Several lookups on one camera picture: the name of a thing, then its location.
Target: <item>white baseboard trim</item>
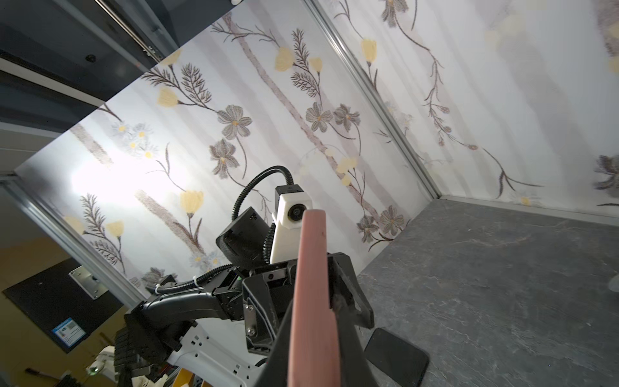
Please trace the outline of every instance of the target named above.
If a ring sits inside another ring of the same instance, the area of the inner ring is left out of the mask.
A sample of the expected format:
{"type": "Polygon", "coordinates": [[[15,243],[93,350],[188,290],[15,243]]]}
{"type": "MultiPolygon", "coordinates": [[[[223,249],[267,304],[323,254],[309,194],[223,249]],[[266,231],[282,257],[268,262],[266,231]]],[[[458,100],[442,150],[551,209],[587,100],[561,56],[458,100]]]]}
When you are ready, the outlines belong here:
{"type": "Polygon", "coordinates": [[[607,224],[611,226],[619,226],[619,218],[604,216],[604,215],[585,214],[583,212],[571,212],[571,211],[555,210],[555,209],[541,208],[541,207],[520,206],[518,204],[513,204],[513,203],[496,202],[496,201],[471,199],[471,198],[459,198],[457,196],[449,196],[449,195],[443,195],[441,196],[441,199],[451,200],[454,202],[468,203],[468,204],[478,204],[480,206],[502,208],[506,210],[528,212],[530,214],[547,215],[547,216],[554,216],[557,218],[581,220],[583,222],[592,222],[592,223],[607,224]]]}

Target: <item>metal corner post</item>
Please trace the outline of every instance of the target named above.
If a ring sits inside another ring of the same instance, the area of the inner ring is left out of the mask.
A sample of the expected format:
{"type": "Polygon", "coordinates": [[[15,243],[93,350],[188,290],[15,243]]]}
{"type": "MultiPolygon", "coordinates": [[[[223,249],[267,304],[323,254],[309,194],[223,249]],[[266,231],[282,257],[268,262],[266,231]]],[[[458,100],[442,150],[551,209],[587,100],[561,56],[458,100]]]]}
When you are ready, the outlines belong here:
{"type": "Polygon", "coordinates": [[[98,278],[120,302],[132,308],[145,300],[139,290],[106,263],[90,244],[43,200],[30,191],[19,177],[2,178],[0,176],[0,186],[5,189],[24,214],[41,227],[64,251],[98,278]]]}
{"type": "Polygon", "coordinates": [[[404,133],[396,123],[395,119],[389,113],[387,106],[385,106],[380,95],[371,84],[369,78],[365,75],[365,71],[361,67],[361,64],[357,61],[354,54],[349,50],[344,43],[340,33],[335,29],[333,23],[329,20],[329,16],[324,11],[322,6],[318,4],[318,0],[302,0],[309,13],[313,16],[314,20],[324,33],[327,41],[333,47],[333,50],[340,57],[344,66],[348,69],[350,75],[353,77],[361,92],[370,102],[374,108],[378,118],[382,121],[385,129],[393,139],[395,145],[400,150],[406,161],[413,168],[413,171],[417,174],[422,181],[424,187],[428,191],[430,197],[438,199],[441,197],[441,191],[438,189],[436,183],[432,180],[432,177],[421,163],[419,156],[413,150],[409,141],[404,136],[404,133]]]}

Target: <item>table surface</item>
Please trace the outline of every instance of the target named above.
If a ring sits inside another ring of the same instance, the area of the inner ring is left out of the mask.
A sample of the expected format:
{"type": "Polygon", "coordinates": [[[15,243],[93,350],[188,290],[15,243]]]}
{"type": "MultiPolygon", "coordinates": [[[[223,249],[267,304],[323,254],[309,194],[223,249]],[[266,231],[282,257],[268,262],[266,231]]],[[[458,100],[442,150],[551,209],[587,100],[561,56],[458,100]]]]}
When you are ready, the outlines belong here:
{"type": "Polygon", "coordinates": [[[435,200],[358,279],[424,387],[617,387],[618,271],[617,227],[435,200]]]}

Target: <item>camera lens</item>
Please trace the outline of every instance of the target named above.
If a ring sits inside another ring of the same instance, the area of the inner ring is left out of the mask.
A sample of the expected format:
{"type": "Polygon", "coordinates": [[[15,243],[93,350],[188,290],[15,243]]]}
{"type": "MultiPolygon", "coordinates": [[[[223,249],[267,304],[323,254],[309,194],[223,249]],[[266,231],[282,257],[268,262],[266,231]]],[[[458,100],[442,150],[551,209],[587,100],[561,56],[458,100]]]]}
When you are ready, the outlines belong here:
{"type": "Polygon", "coordinates": [[[295,204],[288,210],[288,218],[293,222],[298,222],[301,218],[303,218],[303,213],[306,209],[307,207],[303,204],[295,204]]]}

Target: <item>cable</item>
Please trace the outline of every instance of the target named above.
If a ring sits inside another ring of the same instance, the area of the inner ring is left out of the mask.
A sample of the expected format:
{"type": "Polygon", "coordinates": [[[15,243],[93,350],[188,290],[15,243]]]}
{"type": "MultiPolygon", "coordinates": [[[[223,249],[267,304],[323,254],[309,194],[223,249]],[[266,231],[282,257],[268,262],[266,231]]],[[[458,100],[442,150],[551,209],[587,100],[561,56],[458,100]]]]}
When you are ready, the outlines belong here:
{"type": "Polygon", "coordinates": [[[264,262],[269,264],[271,262],[271,249],[273,248],[273,238],[275,237],[275,223],[271,223],[267,237],[264,239],[262,245],[262,258],[264,262]]]}
{"type": "Polygon", "coordinates": [[[199,276],[196,279],[183,282],[182,284],[178,284],[175,286],[170,286],[170,287],[147,286],[146,290],[148,290],[152,294],[170,294],[170,293],[182,292],[183,290],[195,289],[196,287],[199,287],[199,286],[196,286],[196,284],[201,285],[207,280],[215,277],[217,274],[221,273],[222,271],[232,268],[232,266],[233,266],[232,264],[227,264],[227,265],[216,267],[215,269],[211,271],[207,271],[206,273],[204,273],[203,275],[199,276]]]}
{"type": "Polygon", "coordinates": [[[245,188],[243,188],[241,194],[238,196],[238,199],[236,200],[236,203],[234,203],[234,207],[232,209],[232,220],[235,220],[236,218],[238,218],[238,212],[241,209],[241,204],[243,203],[243,200],[245,200],[245,197],[247,197],[249,192],[252,189],[254,189],[254,187],[258,183],[260,183],[265,177],[272,175],[274,173],[277,173],[277,172],[284,175],[284,177],[286,178],[286,185],[293,185],[295,183],[292,180],[292,174],[290,173],[288,168],[282,167],[281,165],[276,165],[274,167],[267,168],[261,173],[258,173],[258,176],[254,177],[249,182],[249,184],[247,184],[245,188]]]}

